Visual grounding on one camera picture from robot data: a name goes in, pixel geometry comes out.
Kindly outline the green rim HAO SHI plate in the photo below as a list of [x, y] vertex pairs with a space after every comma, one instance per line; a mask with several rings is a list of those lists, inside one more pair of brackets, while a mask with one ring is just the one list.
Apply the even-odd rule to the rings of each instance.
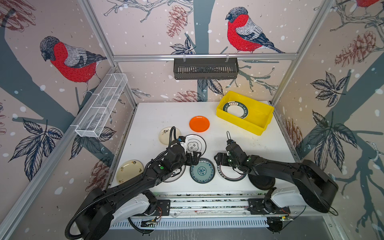
[[237, 101], [230, 101], [225, 103], [223, 106], [223, 111], [241, 119], [245, 119], [249, 114], [248, 108], [243, 103]]

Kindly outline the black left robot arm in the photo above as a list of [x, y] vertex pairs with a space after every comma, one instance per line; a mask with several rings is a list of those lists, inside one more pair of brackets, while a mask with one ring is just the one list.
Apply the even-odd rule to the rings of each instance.
[[188, 153], [181, 145], [185, 139], [176, 137], [176, 128], [172, 127], [168, 147], [150, 160], [141, 174], [113, 188], [93, 189], [67, 224], [65, 237], [99, 240], [109, 230], [113, 214], [125, 203], [170, 178], [174, 170], [196, 166], [202, 153]]

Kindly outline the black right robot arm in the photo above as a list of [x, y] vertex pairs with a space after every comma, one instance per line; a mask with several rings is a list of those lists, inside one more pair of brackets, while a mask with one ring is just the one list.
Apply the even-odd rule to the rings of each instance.
[[328, 213], [338, 192], [338, 185], [314, 162], [286, 163], [267, 160], [257, 155], [247, 155], [227, 135], [225, 153], [214, 157], [217, 165], [238, 169], [247, 175], [274, 178], [294, 184], [308, 206], [320, 213]]

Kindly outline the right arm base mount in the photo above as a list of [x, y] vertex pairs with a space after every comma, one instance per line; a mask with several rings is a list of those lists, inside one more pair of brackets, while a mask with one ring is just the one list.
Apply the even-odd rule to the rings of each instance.
[[272, 201], [272, 193], [276, 190], [276, 187], [273, 187], [268, 190], [267, 194], [263, 199], [248, 199], [248, 208], [247, 210], [252, 215], [290, 215], [291, 211], [289, 207], [279, 207]]

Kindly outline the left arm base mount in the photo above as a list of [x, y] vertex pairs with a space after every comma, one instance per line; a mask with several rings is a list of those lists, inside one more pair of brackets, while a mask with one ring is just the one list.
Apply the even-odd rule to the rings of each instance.
[[144, 196], [148, 199], [148, 207], [143, 212], [144, 216], [169, 216], [171, 209], [170, 200], [159, 200], [151, 191], [143, 192]]

